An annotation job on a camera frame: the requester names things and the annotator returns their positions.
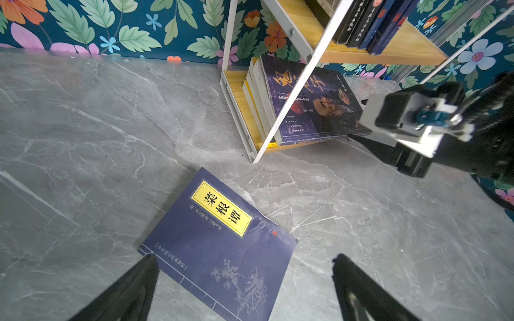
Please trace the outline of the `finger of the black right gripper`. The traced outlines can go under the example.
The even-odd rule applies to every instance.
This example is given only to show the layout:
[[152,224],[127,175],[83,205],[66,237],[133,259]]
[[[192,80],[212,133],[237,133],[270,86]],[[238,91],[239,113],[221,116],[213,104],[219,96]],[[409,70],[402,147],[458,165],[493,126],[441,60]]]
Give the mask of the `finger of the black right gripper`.
[[348,137],[362,144],[381,162],[393,167],[401,167],[404,165],[406,160],[403,155],[404,150],[399,144],[396,144],[395,146],[389,146],[389,144],[367,139],[360,135],[349,135]]

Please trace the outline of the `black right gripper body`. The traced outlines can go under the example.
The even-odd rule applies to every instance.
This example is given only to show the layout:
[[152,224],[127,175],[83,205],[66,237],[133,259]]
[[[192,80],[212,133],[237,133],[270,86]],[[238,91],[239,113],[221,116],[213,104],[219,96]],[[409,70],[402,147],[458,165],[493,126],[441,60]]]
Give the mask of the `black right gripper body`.
[[513,121],[488,128],[467,143],[446,135],[431,158],[417,152],[401,156],[401,172],[423,178],[433,163],[512,185]]

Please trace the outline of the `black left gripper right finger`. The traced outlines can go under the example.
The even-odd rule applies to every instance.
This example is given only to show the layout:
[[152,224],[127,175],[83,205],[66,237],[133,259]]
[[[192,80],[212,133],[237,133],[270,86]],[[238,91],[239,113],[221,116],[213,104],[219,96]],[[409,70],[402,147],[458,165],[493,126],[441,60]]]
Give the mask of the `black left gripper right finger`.
[[333,260],[333,282],[344,320],[418,320],[349,257]]

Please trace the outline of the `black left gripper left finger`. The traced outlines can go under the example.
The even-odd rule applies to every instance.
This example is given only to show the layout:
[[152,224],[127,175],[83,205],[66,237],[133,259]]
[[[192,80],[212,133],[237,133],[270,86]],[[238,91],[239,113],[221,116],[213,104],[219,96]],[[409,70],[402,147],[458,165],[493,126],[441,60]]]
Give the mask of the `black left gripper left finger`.
[[72,320],[147,320],[159,266],[155,255],[143,257]]

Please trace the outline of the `navy book large yellow label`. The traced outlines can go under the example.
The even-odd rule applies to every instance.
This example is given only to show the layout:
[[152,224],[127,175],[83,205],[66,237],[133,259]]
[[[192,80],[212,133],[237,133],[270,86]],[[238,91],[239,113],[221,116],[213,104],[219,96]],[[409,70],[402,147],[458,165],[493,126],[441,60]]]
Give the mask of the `navy book large yellow label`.
[[390,12],[388,18],[381,25],[381,30],[376,33],[373,44],[366,50],[370,55],[380,55],[395,36],[402,24],[409,15],[416,9],[418,0],[396,0],[403,1],[395,12]]

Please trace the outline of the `black book red spine text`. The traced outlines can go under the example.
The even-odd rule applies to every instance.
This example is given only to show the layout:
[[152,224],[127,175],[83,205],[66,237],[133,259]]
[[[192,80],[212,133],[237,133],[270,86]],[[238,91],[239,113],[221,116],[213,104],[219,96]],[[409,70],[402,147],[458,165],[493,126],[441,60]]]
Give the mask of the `black book red spine text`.
[[361,45],[366,33],[373,24],[373,20],[375,20],[377,14],[380,12],[383,2],[384,0],[367,1],[367,6],[363,10],[361,18],[347,43],[347,47],[358,48]]

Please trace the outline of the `navy book Sunzi label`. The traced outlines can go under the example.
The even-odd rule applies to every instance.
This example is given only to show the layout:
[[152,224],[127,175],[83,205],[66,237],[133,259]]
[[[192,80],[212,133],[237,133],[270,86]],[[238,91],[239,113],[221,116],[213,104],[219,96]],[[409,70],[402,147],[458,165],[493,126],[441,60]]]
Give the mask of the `navy book Sunzi label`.
[[370,45],[373,44],[373,41],[376,38],[376,33],[381,30],[381,25],[388,18],[390,12],[397,11],[402,3],[403,1],[396,0],[383,1],[383,4],[380,6],[379,12],[372,21],[372,25],[369,27],[368,31],[365,34],[364,40],[359,45],[359,49],[367,50],[370,47]]

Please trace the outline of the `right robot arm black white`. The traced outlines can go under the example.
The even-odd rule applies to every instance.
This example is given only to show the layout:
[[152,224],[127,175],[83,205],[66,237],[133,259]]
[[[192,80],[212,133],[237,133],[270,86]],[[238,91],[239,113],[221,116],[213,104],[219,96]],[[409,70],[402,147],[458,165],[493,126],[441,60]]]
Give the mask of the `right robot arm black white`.
[[368,137],[352,135],[381,162],[423,178],[439,164],[495,183],[486,194],[513,210],[513,72],[470,95],[459,82],[416,85],[363,101]]

